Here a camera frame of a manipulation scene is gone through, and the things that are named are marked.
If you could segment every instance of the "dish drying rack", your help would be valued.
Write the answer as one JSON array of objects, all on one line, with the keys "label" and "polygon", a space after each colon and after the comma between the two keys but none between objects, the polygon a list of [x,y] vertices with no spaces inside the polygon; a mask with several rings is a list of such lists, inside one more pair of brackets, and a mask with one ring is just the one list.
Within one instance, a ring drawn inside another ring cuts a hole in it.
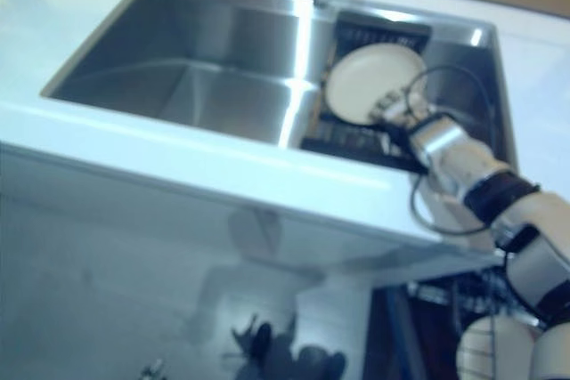
[{"label": "dish drying rack", "polygon": [[342,12],[335,28],[335,44],[323,73],[321,94],[301,149],[414,173],[425,172],[412,156],[401,150],[389,133],[376,125],[353,125],[336,117],[324,100],[332,68],[352,51],[368,44],[400,44],[421,55],[431,36],[426,25],[394,22],[382,17]]}]

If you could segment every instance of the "cabinet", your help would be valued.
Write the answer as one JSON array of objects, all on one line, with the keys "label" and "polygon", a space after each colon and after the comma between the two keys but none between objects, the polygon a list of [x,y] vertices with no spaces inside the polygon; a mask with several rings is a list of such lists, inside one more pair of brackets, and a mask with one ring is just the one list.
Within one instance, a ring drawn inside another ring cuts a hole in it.
[{"label": "cabinet", "polygon": [[489,262],[29,151],[0,159],[2,378],[128,378],[161,355],[173,378],[228,378],[231,330],[254,313],[296,316],[312,326],[299,340],[362,361],[372,287]]}]

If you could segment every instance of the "sink basin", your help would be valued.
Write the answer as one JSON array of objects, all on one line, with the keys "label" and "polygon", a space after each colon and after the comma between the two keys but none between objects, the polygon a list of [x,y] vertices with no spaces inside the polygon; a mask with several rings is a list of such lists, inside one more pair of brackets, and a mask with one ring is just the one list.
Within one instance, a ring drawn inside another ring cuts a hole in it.
[{"label": "sink basin", "polygon": [[514,163],[494,27],[382,5],[123,0],[43,95],[385,164],[392,155],[379,156],[379,138],[335,120],[321,91],[335,61],[377,42],[405,44],[428,66],[471,70],[492,99],[494,117],[476,85],[461,76],[430,76],[427,95],[476,138],[489,141],[494,128],[496,154]]}]

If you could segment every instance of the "white plate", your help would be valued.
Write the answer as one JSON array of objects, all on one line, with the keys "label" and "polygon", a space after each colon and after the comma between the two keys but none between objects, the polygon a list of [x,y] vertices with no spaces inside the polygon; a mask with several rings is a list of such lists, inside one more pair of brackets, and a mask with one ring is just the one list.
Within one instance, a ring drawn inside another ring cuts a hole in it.
[{"label": "white plate", "polygon": [[461,336],[457,349],[460,380],[493,378],[493,351],[495,380],[529,378],[537,334],[534,328],[507,316],[495,316],[494,321],[490,317],[476,320]]},{"label": "white plate", "polygon": [[425,69],[421,57],[405,46],[370,44],[349,53],[330,72],[327,104],[346,122],[371,125],[370,113],[376,102],[386,93],[409,84]]}]

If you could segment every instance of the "black cable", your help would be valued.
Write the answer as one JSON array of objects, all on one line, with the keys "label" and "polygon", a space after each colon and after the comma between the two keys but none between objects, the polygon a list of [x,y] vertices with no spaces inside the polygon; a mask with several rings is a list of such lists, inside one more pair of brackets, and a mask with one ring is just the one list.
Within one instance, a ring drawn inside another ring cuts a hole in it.
[{"label": "black cable", "polygon": [[[481,97],[483,98],[485,106],[487,108],[488,118],[489,118],[489,121],[491,122],[491,135],[490,135],[491,150],[493,151],[493,153],[496,153],[497,152],[497,133],[496,133],[496,130],[494,127],[494,116],[495,115],[494,115],[493,105],[491,104],[491,97],[489,96],[489,93],[487,92],[487,90],[485,89],[485,86],[481,82],[481,79],[479,79],[472,71],[470,71],[468,69],[465,69],[461,66],[456,66],[453,64],[440,64],[438,66],[430,67],[430,68],[425,69],[422,72],[420,72],[403,89],[404,100],[405,100],[406,108],[407,108],[408,112],[410,113],[410,115],[413,118],[415,118],[416,120],[419,121],[419,118],[416,116],[413,109],[411,108],[411,104],[410,104],[411,89],[424,76],[426,76],[430,73],[433,73],[435,71],[443,71],[443,70],[449,70],[449,71],[454,71],[454,72],[460,73],[466,77],[469,77],[469,79],[473,83],[475,83],[477,90],[481,94]],[[423,218],[421,216],[421,214],[419,213],[418,207],[416,206],[416,196],[417,196],[417,193],[419,190],[419,186],[421,185],[423,179],[424,179],[423,175],[419,175],[418,178],[416,179],[416,182],[413,184],[413,187],[411,189],[410,201],[409,201],[410,202],[410,212],[411,212],[412,216],[414,217],[414,219],[416,220],[416,222],[418,222],[421,226],[423,226],[425,229],[431,230],[435,233],[440,233],[442,235],[447,235],[447,236],[456,236],[456,237],[475,235],[477,233],[481,233],[482,231],[486,231],[489,229],[488,226],[484,225],[484,226],[481,226],[481,227],[478,227],[478,228],[472,229],[472,230],[448,230],[445,228],[438,227],[435,224],[433,224],[433,223],[429,222],[428,220],[426,220],[425,218]]]},{"label": "black cable", "polygon": [[419,213],[418,207],[416,205],[416,195],[418,194],[419,186],[421,185],[422,180],[424,179],[425,175],[418,175],[416,182],[413,184],[413,188],[411,189],[410,193],[410,212],[413,215],[416,222],[418,222],[424,228],[434,231],[435,233],[441,233],[442,235],[447,236],[467,236],[467,235],[475,235],[477,233],[481,233],[482,231],[486,231],[488,229],[487,226],[481,226],[476,229],[472,230],[448,230],[442,227],[436,226],[423,218]]}]

